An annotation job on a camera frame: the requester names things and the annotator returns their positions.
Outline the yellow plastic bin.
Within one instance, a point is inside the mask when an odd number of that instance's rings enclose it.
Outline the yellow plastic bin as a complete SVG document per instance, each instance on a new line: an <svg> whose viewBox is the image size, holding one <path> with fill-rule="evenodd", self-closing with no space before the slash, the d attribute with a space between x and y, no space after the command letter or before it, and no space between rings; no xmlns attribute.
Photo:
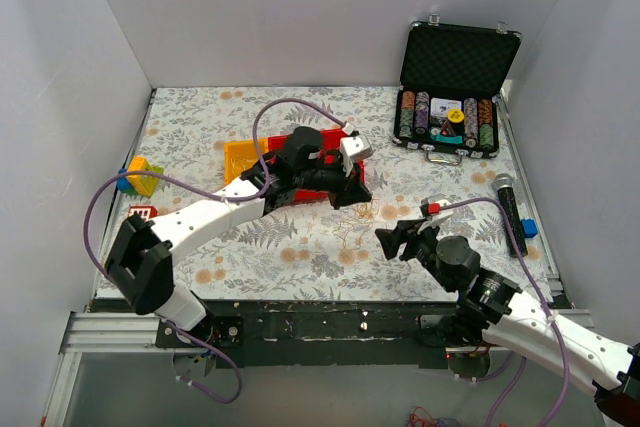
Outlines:
<svg viewBox="0 0 640 427"><path fill-rule="evenodd" d="M258 152L268 151L268 139L259 138L258 144L253 139L227 142L224 145L224 181L231 183L242 172L251 168L258 161Z"/></svg>

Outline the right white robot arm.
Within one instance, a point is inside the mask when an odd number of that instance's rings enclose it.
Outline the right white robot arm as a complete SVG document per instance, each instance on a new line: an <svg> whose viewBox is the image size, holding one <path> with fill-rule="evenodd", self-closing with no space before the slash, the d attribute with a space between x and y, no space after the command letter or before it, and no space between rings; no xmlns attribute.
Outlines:
<svg viewBox="0 0 640 427"><path fill-rule="evenodd" d="M387 259L417 260L447 292L453 315L438 322L449 343L499 345L568 377L623 426L639 423L639 348L588 330L551 311L508 278L481 265L462 236L441 237L437 220L404 220L375 235Z"/></svg>

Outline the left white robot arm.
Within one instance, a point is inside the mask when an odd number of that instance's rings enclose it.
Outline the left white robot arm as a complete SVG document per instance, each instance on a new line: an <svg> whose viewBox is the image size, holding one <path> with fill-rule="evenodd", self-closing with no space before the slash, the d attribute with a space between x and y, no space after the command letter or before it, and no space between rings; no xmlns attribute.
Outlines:
<svg viewBox="0 0 640 427"><path fill-rule="evenodd" d="M300 190L325 193L335 209L369 202L372 194L360 163L372 153L357 132L327 150L320 131L298 127L281 148L242 172L214 199L151 220L128 217L105 262L108 278L135 313L153 313L170 322L188 345L203 346L214 335L214 316L193 292L175 283L174 267L223 233L292 203Z"/></svg>

